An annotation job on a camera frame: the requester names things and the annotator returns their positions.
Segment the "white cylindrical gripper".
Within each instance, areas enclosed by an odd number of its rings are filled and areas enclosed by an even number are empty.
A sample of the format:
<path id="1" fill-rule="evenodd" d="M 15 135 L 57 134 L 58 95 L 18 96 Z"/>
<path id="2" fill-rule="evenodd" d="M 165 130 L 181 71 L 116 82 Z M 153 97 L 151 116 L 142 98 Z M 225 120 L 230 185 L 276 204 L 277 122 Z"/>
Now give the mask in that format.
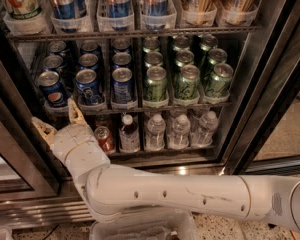
<path id="1" fill-rule="evenodd" d="M 37 117 L 32 117 L 31 123 L 50 146 L 54 156 L 68 169 L 73 180 L 80 181 L 92 169 L 109 164 L 110 160 L 72 98 L 68 99 L 68 117 L 71 125 L 58 132 Z"/>

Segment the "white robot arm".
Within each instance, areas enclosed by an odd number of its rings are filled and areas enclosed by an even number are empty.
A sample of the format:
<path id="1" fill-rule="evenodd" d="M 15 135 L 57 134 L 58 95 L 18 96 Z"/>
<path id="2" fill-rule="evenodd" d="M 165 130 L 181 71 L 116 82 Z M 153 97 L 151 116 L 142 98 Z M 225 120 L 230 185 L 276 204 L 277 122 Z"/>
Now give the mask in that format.
<path id="1" fill-rule="evenodd" d="M 270 175 L 170 175 L 110 162 L 73 99 L 70 124 L 61 130 L 31 122 L 66 166 L 90 214 L 111 222 L 133 207 L 171 207 L 245 221 L 260 221 L 300 233 L 300 178 Z"/>

